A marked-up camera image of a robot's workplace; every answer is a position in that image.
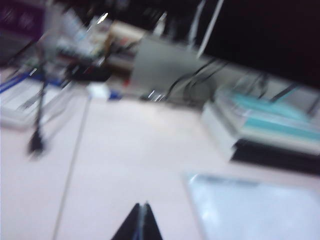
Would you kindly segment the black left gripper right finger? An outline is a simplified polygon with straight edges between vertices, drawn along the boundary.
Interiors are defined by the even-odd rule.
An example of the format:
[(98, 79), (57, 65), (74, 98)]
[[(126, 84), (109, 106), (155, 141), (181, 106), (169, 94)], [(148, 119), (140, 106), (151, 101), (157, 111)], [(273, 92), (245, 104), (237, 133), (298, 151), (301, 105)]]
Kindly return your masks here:
[(143, 206), (143, 239), (144, 240), (163, 240), (156, 218), (152, 211), (151, 205), (146, 202)]

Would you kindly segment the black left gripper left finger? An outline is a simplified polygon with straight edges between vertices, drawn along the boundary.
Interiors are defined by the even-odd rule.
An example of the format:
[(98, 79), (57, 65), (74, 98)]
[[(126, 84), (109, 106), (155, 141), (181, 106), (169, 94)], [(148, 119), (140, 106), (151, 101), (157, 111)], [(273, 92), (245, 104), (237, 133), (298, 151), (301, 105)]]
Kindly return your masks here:
[(137, 231), (139, 212), (140, 204), (136, 203), (111, 239), (133, 240)]

